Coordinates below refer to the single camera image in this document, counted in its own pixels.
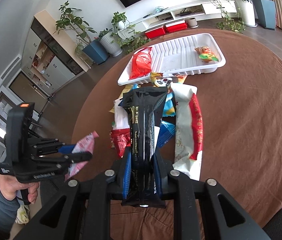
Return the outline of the left hand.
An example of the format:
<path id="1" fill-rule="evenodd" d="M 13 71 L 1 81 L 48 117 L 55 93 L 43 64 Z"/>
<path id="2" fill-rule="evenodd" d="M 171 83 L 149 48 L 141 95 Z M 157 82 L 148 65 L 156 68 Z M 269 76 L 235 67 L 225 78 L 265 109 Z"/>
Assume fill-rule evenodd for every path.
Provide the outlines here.
<path id="1" fill-rule="evenodd" d="M 17 195 L 17 191 L 28 190 L 28 201 L 32 204 L 36 202 L 38 197 L 38 188 L 40 184 L 34 183 L 20 183 L 13 176 L 5 176 L 0 174 L 0 192 L 6 200 L 14 200 Z"/>

